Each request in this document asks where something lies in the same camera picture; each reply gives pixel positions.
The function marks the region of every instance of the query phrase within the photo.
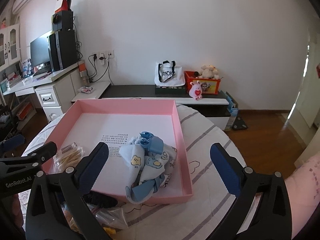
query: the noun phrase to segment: tote bag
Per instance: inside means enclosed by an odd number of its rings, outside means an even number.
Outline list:
[[[186,83],[181,66],[176,62],[156,63],[155,84],[160,87],[178,87]]]

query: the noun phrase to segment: white stuffed animal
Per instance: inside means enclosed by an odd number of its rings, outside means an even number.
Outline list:
[[[200,76],[198,78],[214,78],[219,79],[219,71],[216,69],[215,66],[210,65],[207,67],[206,65],[201,67],[201,70],[198,71]]]

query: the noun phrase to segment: computer monitor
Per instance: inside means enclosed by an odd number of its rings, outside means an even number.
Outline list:
[[[31,66],[36,67],[50,62],[47,37],[51,31],[41,35],[30,43]]]

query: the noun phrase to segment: pink box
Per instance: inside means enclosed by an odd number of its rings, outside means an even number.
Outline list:
[[[125,181],[128,178],[118,150],[139,132],[148,131],[164,143],[176,147],[177,162],[172,177],[146,203],[184,203],[193,196],[187,152],[178,111],[174,100],[150,99],[86,99],[78,100],[54,128],[46,142],[53,141],[57,148],[76,142],[89,155],[104,141],[109,146],[109,158],[92,190],[125,201]],[[47,173],[52,159],[43,165]]]

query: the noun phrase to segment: striped tablecloth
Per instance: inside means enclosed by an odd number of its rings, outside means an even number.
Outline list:
[[[177,105],[177,108],[187,146],[194,196],[184,204],[123,205],[129,228],[117,232],[117,240],[206,239],[235,199],[227,192],[212,164],[209,150],[213,143],[219,142],[231,156],[245,166],[240,152],[220,128],[199,112],[183,105]],[[42,146],[61,118],[48,124],[34,138],[23,155]],[[29,192],[19,194],[24,218],[28,195]],[[240,232],[249,226],[256,206],[257,202],[253,202]]]

